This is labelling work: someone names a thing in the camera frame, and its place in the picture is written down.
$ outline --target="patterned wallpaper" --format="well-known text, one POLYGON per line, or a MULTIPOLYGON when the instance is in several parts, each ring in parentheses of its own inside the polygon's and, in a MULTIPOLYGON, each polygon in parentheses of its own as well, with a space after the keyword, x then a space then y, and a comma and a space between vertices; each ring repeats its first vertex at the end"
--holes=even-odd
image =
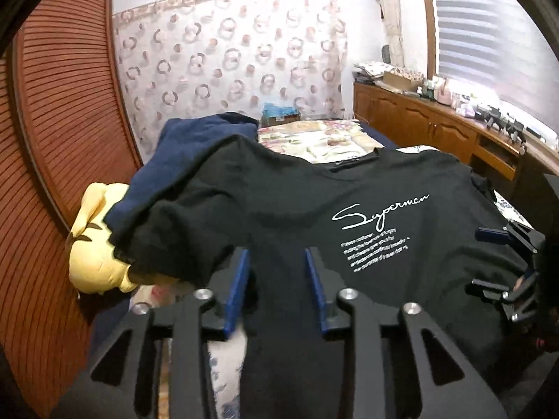
POLYGON ((169 118, 265 102, 344 116, 337 0, 166 0, 114 16, 118 74, 144 162, 169 118))

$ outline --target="window blind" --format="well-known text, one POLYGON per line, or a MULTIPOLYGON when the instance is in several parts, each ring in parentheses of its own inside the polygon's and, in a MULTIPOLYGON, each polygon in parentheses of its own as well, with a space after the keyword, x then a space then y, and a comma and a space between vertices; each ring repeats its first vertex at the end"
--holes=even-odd
POLYGON ((516 0, 434 0, 438 74, 478 83, 559 133, 559 62, 516 0))

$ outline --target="wooden cabinet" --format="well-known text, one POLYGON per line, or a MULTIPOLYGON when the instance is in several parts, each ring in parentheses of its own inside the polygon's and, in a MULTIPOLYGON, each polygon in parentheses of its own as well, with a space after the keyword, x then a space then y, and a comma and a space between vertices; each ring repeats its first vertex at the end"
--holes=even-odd
POLYGON ((469 163, 477 131, 439 104, 355 83, 354 113, 400 147, 431 145, 469 163))
POLYGON ((369 121, 371 113, 372 95, 367 89, 356 87, 353 92, 353 113, 357 119, 369 121))
POLYGON ((435 115, 430 145, 454 154, 460 162, 470 163, 477 133, 441 114, 435 115))
POLYGON ((401 114, 396 96, 376 95, 372 98, 369 125, 398 143, 401 134, 401 114))
POLYGON ((429 145, 433 119, 436 116, 420 106, 403 103, 400 116, 398 145, 429 145))

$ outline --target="desk clutter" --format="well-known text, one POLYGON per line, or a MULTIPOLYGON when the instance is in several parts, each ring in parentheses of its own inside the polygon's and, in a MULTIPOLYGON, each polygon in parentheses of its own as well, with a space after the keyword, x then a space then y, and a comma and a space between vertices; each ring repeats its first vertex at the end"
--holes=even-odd
POLYGON ((376 61, 354 64, 354 67, 358 69, 354 72, 356 82, 375 84, 392 93, 450 106, 461 117, 482 121, 487 129, 508 137, 521 151, 525 150, 526 133, 549 145, 555 152, 559 150, 556 133, 549 130, 549 133, 543 134, 530 127, 530 121, 521 118, 521 112, 515 111, 509 104, 502 105, 496 95, 478 95, 473 89, 464 91, 465 85, 461 83, 458 86, 456 80, 437 76, 426 79, 420 72, 376 61))

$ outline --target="metal screw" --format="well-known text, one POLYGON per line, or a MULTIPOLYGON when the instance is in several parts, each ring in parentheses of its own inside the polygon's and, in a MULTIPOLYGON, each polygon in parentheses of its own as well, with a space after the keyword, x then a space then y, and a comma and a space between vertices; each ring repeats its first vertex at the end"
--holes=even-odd
POLYGON ((343 290, 340 290, 338 294, 340 298, 346 299, 348 301, 357 298, 357 291, 355 291, 353 288, 344 288, 343 290))
POLYGON ((415 302, 408 302, 407 304, 404 304, 402 309, 408 315, 417 315, 419 312, 423 310, 421 306, 415 302))
POLYGON ((137 304, 134 304, 131 310, 136 315, 146 315, 146 313, 149 312, 151 308, 151 305, 149 305, 147 302, 139 302, 137 304))
POLYGON ((209 288, 200 288, 200 290, 196 290, 194 292, 194 297, 196 299, 200 299, 200 301, 205 301, 206 299, 210 299, 213 296, 213 291, 209 288))

